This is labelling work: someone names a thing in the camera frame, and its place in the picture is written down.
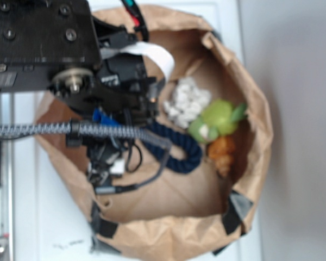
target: paper bag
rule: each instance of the paper bag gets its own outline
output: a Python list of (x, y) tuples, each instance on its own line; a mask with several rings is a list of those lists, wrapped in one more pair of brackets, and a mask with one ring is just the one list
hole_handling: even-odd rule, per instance
[[(96, 196), (85, 175), (88, 159), (84, 147), (66, 148), (62, 135), (40, 136), (38, 140), (101, 245), (141, 260), (186, 260), (219, 250), (251, 229), (271, 155), (271, 117), (263, 93), (201, 17), (150, 5), (141, 10), (151, 42), (165, 47), (176, 63), (159, 98), (158, 122), (183, 131), (162, 112), (162, 102), (170, 98), (181, 77), (192, 76), (214, 99), (247, 103), (247, 120), (233, 134), (236, 152), (229, 177), (220, 178), (204, 156), (200, 166), (187, 176), (166, 169), (158, 180), (137, 191)], [(125, 24), (128, 30), (134, 26), (123, 8), (94, 15), (107, 23)], [(146, 62), (148, 74), (159, 75), (160, 71)], [(78, 115), (50, 94), (37, 113), (38, 122), (71, 117)], [(125, 174), (116, 185), (137, 183), (156, 172), (159, 163), (145, 147), (141, 149), (139, 170)], [(178, 148), (172, 153), (183, 157)]]

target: orange toy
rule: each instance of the orange toy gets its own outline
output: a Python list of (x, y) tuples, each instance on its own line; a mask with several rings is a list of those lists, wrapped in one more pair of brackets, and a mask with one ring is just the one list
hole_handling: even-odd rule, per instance
[(226, 177), (234, 162), (232, 153), (235, 144), (231, 136), (221, 136), (208, 147), (208, 156), (215, 162), (216, 169), (222, 177)]

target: green toy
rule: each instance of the green toy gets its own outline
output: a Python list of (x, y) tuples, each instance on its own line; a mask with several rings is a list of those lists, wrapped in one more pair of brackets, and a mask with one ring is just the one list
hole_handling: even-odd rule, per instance
[(215, 100), (190, 124), (188, 133), (200, 143), (210, 143), (219, 136), (231, 135), (239, 121), (246, 118), (246, 109), (245, 103), (234, 108), (229, 101)]

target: white rock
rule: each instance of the white rock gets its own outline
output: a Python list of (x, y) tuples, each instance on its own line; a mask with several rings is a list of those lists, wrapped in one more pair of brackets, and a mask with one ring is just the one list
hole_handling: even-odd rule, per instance
[(173, 93), (173, 102), (175, 104), (180, 103), (180, 102), (187, 102), (188, 99), (189, 99), (189, 96), (182, 91), (176, 91)]
[(180, 114), (181, 114), (181, 112), (177, 108), (175, 108), (175, 107), (170, 108), (169, 117), (174, 118), (174, 117), (177, 117)]
[(194, 98), (199, 98), (199, 97), (201, 97), (202, 92), (200, 91), (199, 88), (193, 88), (192, 95), (194, 96)]
[(202, 108), (204, 109), (206, 106), (209, 105), (210, 101), (211, 101), (211, 94), (205, 94), (205, 95), (201, 95), (198, 97), (198, 99), (196, 100), (196, 102), (199, 103), (200, 106), (202, 106)]
[(189, 127), (189, 122), (179, 116), (174, 120), (174, 124), (182, 129), (187, 129)]
[(175, 104), (175, 108), (177, 108), (181, 112), (188, 110), (189, 107), (190, 103), (188, 101), (183, 101)]
[(178, 84), (188, 84), (189, 86), (197, 86), (195, 80), (192, 77), (185, 77), (179, 79)]
[(198, 101), (193, 101), (190, 103), (189, 111), (199, 115), (203, 110), (203, 107), (198, 103)]
[(191, 92), (191, 85), (182, 83), (182, 84), (179, 84), (175, 90), (188, 94), (189, 92)]

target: white wall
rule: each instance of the white wall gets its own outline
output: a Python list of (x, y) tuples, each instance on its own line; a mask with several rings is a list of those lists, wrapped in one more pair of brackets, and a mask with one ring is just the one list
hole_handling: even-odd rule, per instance
[(264, 260), (326, 260), (326, 0), (239, 0), (245, 63), (267, 95)]

